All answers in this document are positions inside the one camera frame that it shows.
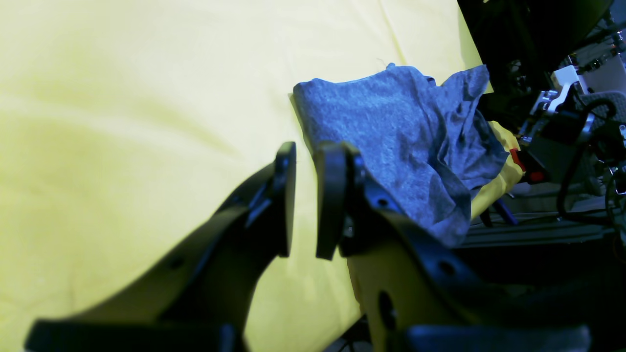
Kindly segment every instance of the gray cloth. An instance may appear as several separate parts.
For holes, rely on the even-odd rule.
[[[415,67],[390,64],[357,81],[299,83],[294,99],[312,147],[354,144],[407,215],[452,247],[469,229],[472,197],[508,156],[476,111],[488,80],[479,66],[437,86]]]

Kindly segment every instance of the screw hole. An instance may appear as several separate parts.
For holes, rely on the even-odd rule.
[[[439,268],[441,271],[445,272],[447,275],[452,276],[456,273],[456,270],[452,266],[452,264],[448,262],[439,262]]]
[[[387,292],[381,292],[378,296],[378,309],[381,312],[382,323],[387,329],[396,329],[396,320],[398,318],[398,312],[394,308],[391,298]]]
[[[176,270],[179,267],[182,267],[184,263],[185,263],[185,260],[182,259],[181,257],[178,257],[170,263],[170,269]]]

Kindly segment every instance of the yellow fabric surface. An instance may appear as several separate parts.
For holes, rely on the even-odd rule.
[[[511,149],[520,149],[520,144],[509,130],[495,121],[489,121],[489,126],[507,152]],[[493,202],[509,192],[520,181],[523,174],[521,167],[513,162],[513,157],[509,154],[500,174],[480,188],[472,200],[471,218],[474,219],[482,214]]]
[[[391,62],[438,82],[480,64],[455,0],[0,0],[0,48],[0,351],[134,280],[288,140],[291,257],[262,276],[245,336],[323,349],[360,312],[345,260],[315,259],[288,94]]]

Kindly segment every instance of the wire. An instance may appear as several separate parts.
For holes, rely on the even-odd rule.
[[[615,224],[615,214],[613,214],[613,209],[611,209],[611,207],[608,206],[608,195],[610,194],[609,190],[611,189],[612,184],[615,184],[615,175],[612,175],[611,178],[608,180],[607,191],[604,194],[604,207],[607,210],[608,218],[611,220],[613,224]]]
[[[574,158],[572,159],[570,166],[567,168],[567,172],[565,173],[565,178],[563,179],[563,182],[561,183],[561,189],[558,191],[557,210],[558,210],[558,213],[561,215],[561,217],[563,217],[563,219],[565,220],[612,227],[613,223],[610,219],[585,216],[581,213],[569,213],[567,212],[567,210],[565,210],[565,197],[567,196],[567,192],[569,191],[570,182],[572,181],[572,178],[574,177],[574,174],[576,173],[578,164],[580,163],[580,160],[582,159],[583,154],[585,153],[586,149],[587,149],[587,144],[580,145],[578,149],[576,150],[576,153],[574,154]]]
[[[583,116],[587,116],[589,115],[589,113],[593,112],[594,109],[599,108],[600,106],[606,106],[608,108],[607,116],[596,115],[605,121],[611,120],[617,114],[615,104],[611,100],[606,98],[596,99],[591,103],[585,105],[580,114]]]

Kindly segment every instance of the yellow cloth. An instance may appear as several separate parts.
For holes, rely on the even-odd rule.
[[[345,260],[314,257],[288,94],[391,62],[438,82],[480,64],[455,0],[0,0],[0,48],[0,351],[131,282],[288,140],[291,258],[261,278],[245,335],[323,349],[360,312]]]

